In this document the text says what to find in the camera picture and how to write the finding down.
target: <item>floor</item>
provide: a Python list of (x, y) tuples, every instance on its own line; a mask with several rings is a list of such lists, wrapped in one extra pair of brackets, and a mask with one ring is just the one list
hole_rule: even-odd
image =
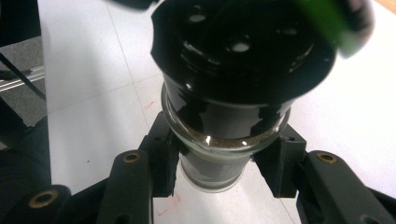
[[(0, 48), (2, 52), (21, 71), (43, 65), (43, 49), (41, 36)], [(1, 70), (7, 68), (0, 63)], [(41, 91), (45, 92), (45, 79), (33, 82)], [(27, 126), (35, 124), (47, 116), (46, 102), (36, 96), (25, 85), (0, 91), (2, 97), (23, 119)], [(0, 142), (0, 149), (5, 146)]]

